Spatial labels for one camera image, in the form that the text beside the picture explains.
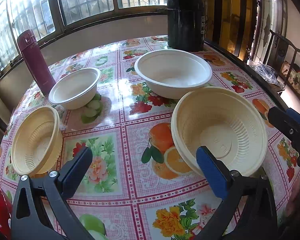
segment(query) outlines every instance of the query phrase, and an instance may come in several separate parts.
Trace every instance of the round table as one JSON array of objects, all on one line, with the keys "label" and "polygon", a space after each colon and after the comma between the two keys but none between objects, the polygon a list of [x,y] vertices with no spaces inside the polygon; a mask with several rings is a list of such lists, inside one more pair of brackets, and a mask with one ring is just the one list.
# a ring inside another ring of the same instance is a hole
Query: round table
[{"label": "round table", "polygon": [[[177,102],[154,94],[134,69],[138,57],[158,49],[169,49],[167,36],[111,43],[49,67],[56,81],[85,67],[101,70],[97,89],[104,108],[100,116],[85,118],[84,108],[65,110],[52,105],[59,113],[63,134],[62,152],[53,169],[60,169],[80,147],[91,148],[93,162],[68,203],[82,220],[97,221],[96,225],[102,222],[108,239],[192,239],[221,201],[204,178],[184,173],[185,166],[178,166],[175,172],[176,164],[171,159],[177,158],[178,153],[173,148],[170,121]],[[268,150],[262,167],[271,181],[280,223],[292,185],[300,177],[300,168],[296,165],[298,153],[290,141],[267,120],[267,110],[275,106],[274,102],[244,70],[212,47],[205,44],[204,50],[195,54],[213,70],[210,85],[240,93],[263,117]],[[10,159],[13,138],[21,122],[44,105],[51,104],[33,82],[3,137],[0,187],[12,200],[19,181]],[[163,164],[153,159],[142,163],[141,156],[148,145],[164,155],[172,153],[172,158],[166,158]],[[228,232],[236,225],[243,204],[239,205]],[[44,201],[44,205],[55,230],[62,233],[49,203]]]}]

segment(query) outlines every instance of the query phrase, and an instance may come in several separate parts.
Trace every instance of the bowl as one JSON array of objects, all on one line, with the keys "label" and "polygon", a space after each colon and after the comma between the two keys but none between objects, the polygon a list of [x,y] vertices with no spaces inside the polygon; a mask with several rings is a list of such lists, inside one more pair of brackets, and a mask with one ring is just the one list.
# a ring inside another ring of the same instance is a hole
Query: bowl
[{"label": "bowl", "polygon": [[266,128],[258,110],[224,88],[206,87],[183,96],[172,114],[171,133],[183,160],[200,175],[200,146],[243,176],[252,175],[266,156]]},{"label": "bowl", "polygon": [[42,106],[21,123],[12,143],[11,163],[19,174],[42,174],[56,163],[62,148],[59,115],[51,106]]},{"label": "bowl", "polygon": [[101,71],[82,68],[61,78],[51,89],[49,101],[65,109],[77,109],[91,101],[97,92]]},{"label": "bowl", "polygon": [[148,52],[137,59],[134,68],[154,93],[172,99],[204,86],[212,77],[204,59],[177,49]]}]

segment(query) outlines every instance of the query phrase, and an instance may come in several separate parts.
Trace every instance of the blue gripper pad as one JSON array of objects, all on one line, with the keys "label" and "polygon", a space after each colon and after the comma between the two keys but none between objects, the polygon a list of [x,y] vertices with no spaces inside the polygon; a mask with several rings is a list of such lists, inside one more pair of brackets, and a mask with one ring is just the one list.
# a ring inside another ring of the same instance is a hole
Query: blue gripper pad
[{"label": "blue gripper pad", "polygon": [[227,180],[221,172],[222,169],[220,170],[217,165],[223,165],[225,168],[226,166],[222,161],[217,160],[205,146],[201,146],[197,149],[196,158],[200,169],[202,170],[204,176],[210,184],[211,189],[213,190],[213,193],[216,195],[216,197],[224,200],[228,194]]},{"label": "blue gripper pad", "polygon": [[293,118],[298,124],[300,124],[300,114],[293,110],[292,108],[288,108],[286,111],[287,115]]}]

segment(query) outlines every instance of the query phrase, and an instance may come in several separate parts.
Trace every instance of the metal screw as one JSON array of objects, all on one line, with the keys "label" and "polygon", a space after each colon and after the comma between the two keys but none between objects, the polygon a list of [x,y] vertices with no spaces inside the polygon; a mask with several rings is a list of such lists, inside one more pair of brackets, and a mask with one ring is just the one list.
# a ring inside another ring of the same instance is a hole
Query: metal screw
[{"label": "metal screw", "polygon": [[233,176],[233,177],[238,177],[240,175],[240,172],[239,171],[236,171],[236,170],[232,170],[230,171],[230,174]]},{"label": "metal screw", "polygon": [[49,176],[53,178],[53,177],[57,176],[57,174],[58,174],[57,171],[51,171],[51,172],[49,173]]},{"label": "metal screw", "polygon": [[25,180],[27,180],[28,179],[28,175],[23,175],[22,177],[21,177],[21,180],[22,181],[25,181]]}]

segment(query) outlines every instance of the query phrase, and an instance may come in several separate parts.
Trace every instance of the floral tablecloth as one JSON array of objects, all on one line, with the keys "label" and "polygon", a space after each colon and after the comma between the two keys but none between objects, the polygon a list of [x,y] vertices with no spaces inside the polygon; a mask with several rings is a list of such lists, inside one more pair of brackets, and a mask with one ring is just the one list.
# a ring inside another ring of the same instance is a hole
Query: floral tablecloth
[{"label": "floral tablecloth", "polygon": [[[189,172],[174,147],[170,121],[177,101],[153,93],[135,72],[137,58],[157,49],[169,49],[167,36],[115,42],[49,67],[56,81],[85,67],[97,67],[102,73],[97,88],[103,103],[99,116],[85,118],[85,107],[52,107],[59,113],[63,134],[54,169],[71,160],[80,147],[92,149],[93,162],[68,203],[85,227],[104,239],[192,239],[221,201],[203,177]],[[267,120],[274,102],[243,70],[208,45],[195,54],[213,70],[210,85],[240,93],[263,117],[269,143],[262,167],[271,181],[280,223],[300,168],[290,141]],[[51,104],[33,82],[0,146],[0,187],[12,200],[19,181],[10,159],[13,138],[26,116],[43,105]],[[142,158],[145,151],[151,155]],[[49,203],[44,201],[44,205],[55,230],[62,233]],[[227,232],[236,225],[242,207],[243,202]]]}]

